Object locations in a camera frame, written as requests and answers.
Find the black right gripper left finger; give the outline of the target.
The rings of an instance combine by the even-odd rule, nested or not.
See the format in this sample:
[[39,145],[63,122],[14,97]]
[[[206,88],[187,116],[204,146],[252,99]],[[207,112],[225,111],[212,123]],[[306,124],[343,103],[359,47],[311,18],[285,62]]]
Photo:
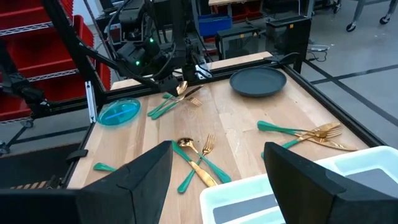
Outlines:
[[172,170],[172,141],[164,141],[79,190],[79,223],[158,223]]

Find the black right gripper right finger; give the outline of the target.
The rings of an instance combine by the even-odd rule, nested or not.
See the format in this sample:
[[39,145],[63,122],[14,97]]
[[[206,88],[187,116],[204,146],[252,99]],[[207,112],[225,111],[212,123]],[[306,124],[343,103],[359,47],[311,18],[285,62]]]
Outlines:
[[335,197],[346,189],[326,169],[274,142],[264,145],[264,163],[286,223],[327,223]]

